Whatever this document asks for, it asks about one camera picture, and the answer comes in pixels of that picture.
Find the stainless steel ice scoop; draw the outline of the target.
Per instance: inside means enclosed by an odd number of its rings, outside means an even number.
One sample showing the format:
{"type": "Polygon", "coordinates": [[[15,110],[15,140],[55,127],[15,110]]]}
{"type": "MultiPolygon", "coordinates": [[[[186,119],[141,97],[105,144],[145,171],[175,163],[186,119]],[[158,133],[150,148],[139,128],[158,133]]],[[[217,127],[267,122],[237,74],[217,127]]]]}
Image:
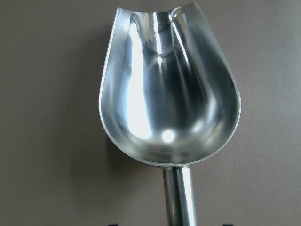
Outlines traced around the stainless steel ice scoop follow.
{"type": "Polygon", "coordinates": [[[190,165],[230,141],[241,98],[197,3],[165,12],[116,10],[99,114],[118,149],[163,169],[169,224],[198,225],[190,165]]]}

